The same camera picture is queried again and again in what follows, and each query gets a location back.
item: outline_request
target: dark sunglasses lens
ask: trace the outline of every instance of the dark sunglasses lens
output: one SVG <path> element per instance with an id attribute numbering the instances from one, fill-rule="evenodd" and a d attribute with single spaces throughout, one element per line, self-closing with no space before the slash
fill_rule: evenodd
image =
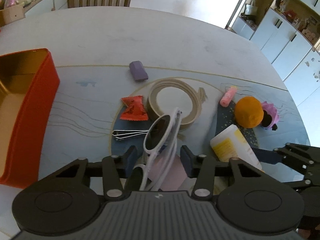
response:
<path id="1" fill-rule="evenodd" d="M 153 126 L 152 130 L 148 133 L 146 139 L 146 149 L 152 150 L 154 149 L 158 143 L 160 142 L 161 138 L 165 134 L 170 122 L 170 116 L 165 115 L 161 119 L 159 119 L 155 125 Z"/>

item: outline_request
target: cabinet handle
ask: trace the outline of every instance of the cabinet handle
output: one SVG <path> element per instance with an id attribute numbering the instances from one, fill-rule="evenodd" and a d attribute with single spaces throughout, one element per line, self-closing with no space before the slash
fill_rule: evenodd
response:
<path id="1" fill-rule="evenodd" d="M 293 38 L 292 38 L 291 42 L 293 42 L 293 40 L 294 40 L 294 38 L 295 38 L 295 37 L 297 37 L 297 35 L 296 35 L 296 34 L 293 36 Z"/>

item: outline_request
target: yellow label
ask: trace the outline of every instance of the yellow label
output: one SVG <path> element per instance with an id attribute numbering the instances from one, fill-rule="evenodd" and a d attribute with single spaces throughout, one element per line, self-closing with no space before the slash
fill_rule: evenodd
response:
<path id="1" fill-rule="evenodd" d="M 228 162 L 231 157 L 237 157 L 236 149 L 230 138 L 223 140 L 212 147 L 217 157 L 222 162 Z"/>
<path id="2" fill-rule="evenodd" d="M 243 134 L 240 132 L 239 129 L 237 129 L 237 130 L 235 131 L 235 136 L 237 137 L 237 139 L 239 140 L 239 142 L 241 142 L 241 143 L 246 143 L 246 142 L 247 142 L 246 139 L 245 139 L 245 137 L 243 136 Z"/>

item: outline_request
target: plastic bottle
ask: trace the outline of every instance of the plastic bottle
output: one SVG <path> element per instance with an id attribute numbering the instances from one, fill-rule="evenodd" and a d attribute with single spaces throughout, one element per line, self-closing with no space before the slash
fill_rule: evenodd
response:
<path id="1" fill-rule="evenodd" d="M 233 97 L 235 96 L 235 93 L 237 92 L 237 87 L 236 86 L 231 86 L 228 91 L 223 95 L 222 99 L 220 100 L 220 105 L 223 107 L 227 107 Z"/>
<path id="2" fill-rule="evenodd" d="M 239 157 L 253 167 L 262 170 L 262 166 L 247 140 L 234 124 L 211 139 L 210 146 L 222 162 L 228 162 L 231 157 Z"/>

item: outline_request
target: pink cylinder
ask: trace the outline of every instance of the pink cylinder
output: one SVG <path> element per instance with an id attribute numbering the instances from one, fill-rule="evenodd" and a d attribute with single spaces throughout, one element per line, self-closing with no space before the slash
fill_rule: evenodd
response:
<path id="1" fill-rule="evenodd" d="M 228 91 L 223 95 L 222 99 L 220 100 L 220 105 L 223 107 L 227 107 L 233 97 L 235 96 L 235 93 L 237 92 L 237 87 L 236 86 L 231 86 Z"/>

